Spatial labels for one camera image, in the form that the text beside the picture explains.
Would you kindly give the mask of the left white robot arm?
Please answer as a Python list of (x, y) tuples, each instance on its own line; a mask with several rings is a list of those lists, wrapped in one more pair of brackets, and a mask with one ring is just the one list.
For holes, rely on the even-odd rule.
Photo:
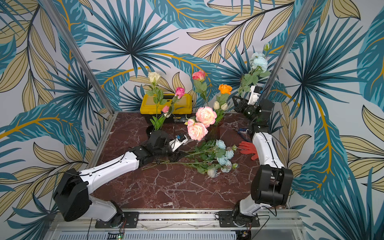
[(165, 131), (154, 131), (143, 144), (128, 149), (120, 157), (83, 171), (70, 169), (61, 178), (54, 191), (54, 201), (66, 222), (81, 217), (100, 220), (111, 228), (118, 228), (126, 220), (124, 212), (113, 201), (104, 201), (92, 193), (104, 184), (151, 164), (157, 158), (168, 157), (172, 162), (182, 158), (179, 147), (186, 144), (186, 135), (173, 140)]

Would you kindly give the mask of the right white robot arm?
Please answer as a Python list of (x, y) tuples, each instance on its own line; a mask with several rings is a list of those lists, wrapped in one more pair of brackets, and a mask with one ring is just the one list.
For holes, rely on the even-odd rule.
[(287, 203), (294, 175), (280, 160), (271, 135), (269, 118), (274, 103), (261, 100), (257, 105), (250, 99), (232, 97), (235, 111), (242, 113), (249, 122), (251, 142), (242, 142), (243, 154), (251, 154), (259, 161), (259, 168), (251, 185), (248, 197), (238, 201), (232, 212), (237, 226), (252, 223), (262, 208), (283, 206)]

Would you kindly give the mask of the pink peony spray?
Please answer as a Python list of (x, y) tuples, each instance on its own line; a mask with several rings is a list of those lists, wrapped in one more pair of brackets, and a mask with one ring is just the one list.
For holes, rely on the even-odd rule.
[(185, 123), (190, 138), (201, 141), (208, 134), (208, 127), (216, 123), (217, 113), (210, 107), (199, 108), (194, 118)]

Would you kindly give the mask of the light blue rose stem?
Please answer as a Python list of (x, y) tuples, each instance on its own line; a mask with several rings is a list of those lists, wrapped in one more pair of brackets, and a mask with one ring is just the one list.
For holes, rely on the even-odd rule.
[(223, 140), (203, 141), (199, 145), (196, 145), (192, 150), (177, 150), (167, 158), (174, 162), (180, 159), (197, 161), (227, 161), (234, 157), (237, 149), (238, 147), (236, 145), (227, 146)]

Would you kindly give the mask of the pale blue white rose spray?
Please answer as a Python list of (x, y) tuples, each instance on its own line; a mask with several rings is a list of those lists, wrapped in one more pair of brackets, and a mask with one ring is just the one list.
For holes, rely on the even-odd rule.
[(205, 162), (217, 165), (218, 172), (221, 171), (223, 173), (229, 173), (234, 168), (232, 162), (227, 159), (220, 159), (219, 161), (217, 159), (205, 160)]

